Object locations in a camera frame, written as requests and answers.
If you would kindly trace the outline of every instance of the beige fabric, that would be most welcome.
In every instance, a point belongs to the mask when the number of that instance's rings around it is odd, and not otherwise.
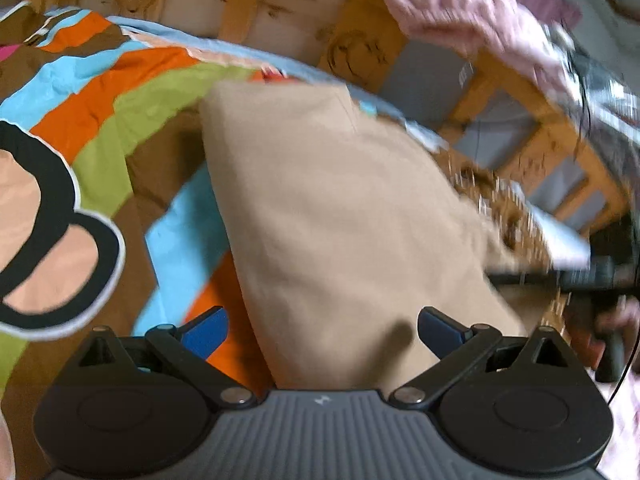
[[[540,324],[542,315],[556,298],[556,289],[540,285],[503,285],[498,293],[522,320],[527,334]]]
[[[344,86],[221,82],[201,107],[247,310],[281,388],[384,392],[437,359],[423,305],[524,334],[484,281],[497,234]]]
[[[11,446],[9,428],[0,412],[0,480],[15,479],[14,449]]]

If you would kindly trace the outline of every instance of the carved smiley face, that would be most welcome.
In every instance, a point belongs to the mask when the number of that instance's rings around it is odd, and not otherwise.
[[[116,2],[124,16],[143,19],[153,0],[116,0]]]
[[[329,45],[327,61],[334,75],[361,85],[380,65],[388,64],[378,40],[359,30],[338,35]]]

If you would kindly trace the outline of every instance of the colorful striped blanket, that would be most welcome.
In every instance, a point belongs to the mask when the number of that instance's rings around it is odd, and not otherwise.
[[[17,477],[31,479],[47,470],[34,409],[91,326],[141,334],[223,304],[230,335],[211,362],[270,386],[197,112],[214,81],[269,67],[152,48],[77,9],[16,9],[0,44],[0,406]]]

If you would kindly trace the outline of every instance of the folded cloth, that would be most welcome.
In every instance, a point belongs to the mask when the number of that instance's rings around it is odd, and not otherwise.
[[[473,56],[486,47],[545,94],[571,95],[562,59],[542,26],[516,0],[385,0],[409,38]]]
[[[346,86],[217,84],[200,112],[242,296],[278,387],[388,394],[437,362],[416,333],[425,305],[525,333],[484,279],[484,267],[510,260],[497,229]]]

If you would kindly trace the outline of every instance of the wooden bed frame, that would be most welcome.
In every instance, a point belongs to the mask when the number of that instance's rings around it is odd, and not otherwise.
[[[30,0],[39,11],[53,6],[72,6],[78,0]],[[157,22],[164,0],[116,0],[123,16]],[[139,2],[133,9],[127,2]],[[242,44],[251,29],[260,0],[227,0],[218,38]],[[376,92],[404,48],[407,39],[386,10],[383,0],[347,0],[318,67],[364,89]],[[574,154],[578,137],[572,122],[549,102],[526,78],[508,68],[488,52],[469,60],[474,75],[462,98],[438,132],[450,143],[459,140],[468,124],[486,107],[499,89],[520,102],[538,122],[528,139],[497,170],[499,176],[520,182],[530,195],[558,165]],[[581,228],[584,235],[600,229],[628,210],[623,189],[612,178],[587,142],[577,151],[576,163],[585,173],[553,211],[565,221],[595,192],[606,205],[593,221]]]

